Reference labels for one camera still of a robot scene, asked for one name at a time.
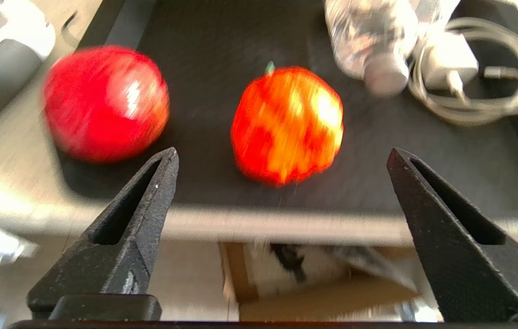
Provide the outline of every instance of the red apple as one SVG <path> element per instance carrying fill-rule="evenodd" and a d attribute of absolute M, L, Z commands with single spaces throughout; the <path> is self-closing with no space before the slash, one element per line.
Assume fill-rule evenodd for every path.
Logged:
<path fill-rule="evenodd" d="M 169 117 L 169 93 L 155 62 L 129 48 L 86 48 L 60 59 L 43 86 L 56 144 L 92 163 L 136 156 Z"/>

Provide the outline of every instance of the black mat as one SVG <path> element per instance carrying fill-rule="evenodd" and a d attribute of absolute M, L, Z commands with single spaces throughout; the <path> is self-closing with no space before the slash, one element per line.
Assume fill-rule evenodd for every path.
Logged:
<path fill-rule="evenodd" d="M 110 6 L 120 8 L 118 2 Z M 95 21 L 110 21 L 105 11 L 100 8 Z M 92 25 L 83 46 L 104 42 L 103 27 Z M 91 166 L 61 154 L 66 181 L 79 194 L 113 196 L 151 154 L 173 146 L 180 156 L 175 203 L 397 212 L 385 168 L 396 146 L 417 154 L 487 213 L 518 211 L 516 127 L 508 120 L 453 127 L 409 92 L 390 100 L 373 98 L 361 81 L 336 67 L 321 0 L 158 0 L 138 50 L 158 63 L 167 80 L 169 123 L 137 159 Z M 242 91 L 270 60 L 308 67 L 336 89 L 345 110 L 345 134 L 334 165 L 282 189 L 243 177 L 229 136 Z M 476 83 L 470 92 L 491 91 Z"/>

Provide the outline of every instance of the power adapter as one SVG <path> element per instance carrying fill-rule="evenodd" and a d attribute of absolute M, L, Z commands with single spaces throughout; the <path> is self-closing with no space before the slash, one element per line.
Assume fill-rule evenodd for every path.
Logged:
<path fill-rule="evenodd" d="M 478 73 L 478 62 L 468 41 L 496 42 L 518 59 L 518 35 L 484 19 L 463 17 L 450 21 L 445 31 L 432 32 L 418 42 L 409 66 L 407 87 L 413 96 L 441 119 L 476 126 L 518 114 L 518 86 L 513 95 L 476 100 L 464 93 L 464 85 Z M 518 80 L 518 68 L 485 67 L 486 79 Z M 453 96 L 438 96 L 428 89 L 449 89 Z"/>

